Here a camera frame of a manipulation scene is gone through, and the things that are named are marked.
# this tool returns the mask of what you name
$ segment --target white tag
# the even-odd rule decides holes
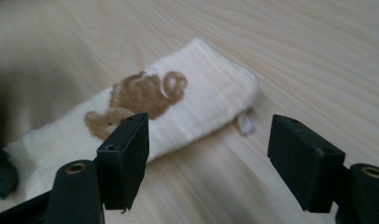
[[[236,123],[237,128],[243,136],[249,135],[256,130],[246,112],[238,115]]]

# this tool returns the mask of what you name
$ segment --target brown bear print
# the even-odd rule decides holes
[[[174,71],[166,73],[163,81],[146,72],[127,77],[114,85],[106,112],[88,112],[85,124],[92,135],[106,140],[123,119],[133,114],[147,112],[150,119],[162,115],[183,99],[187,85],[184,75]]]
[[[85,124],[93,136],[106,140],[120,122],[131,115],[133,113],[124,108],[108,108],[104,114],[91,111],[85,115]]]
[[[179,72],[166,73],[162,85],[157,75],[141,72],[114,85],[110,107],[126,108],[135,114],[147,112],[150,119],[156,119],[184,97],[187,84]]]

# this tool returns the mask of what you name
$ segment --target wooden table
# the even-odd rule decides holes
[[[324,136],[346,166],[379,166],[379,0],[2,0],[1,136],[53,122],[196,36],[257,77],[257,130],[229,124],[152,162],[133,209],[106,223],[334,223],[304,213],[270,164],[272,114]]]

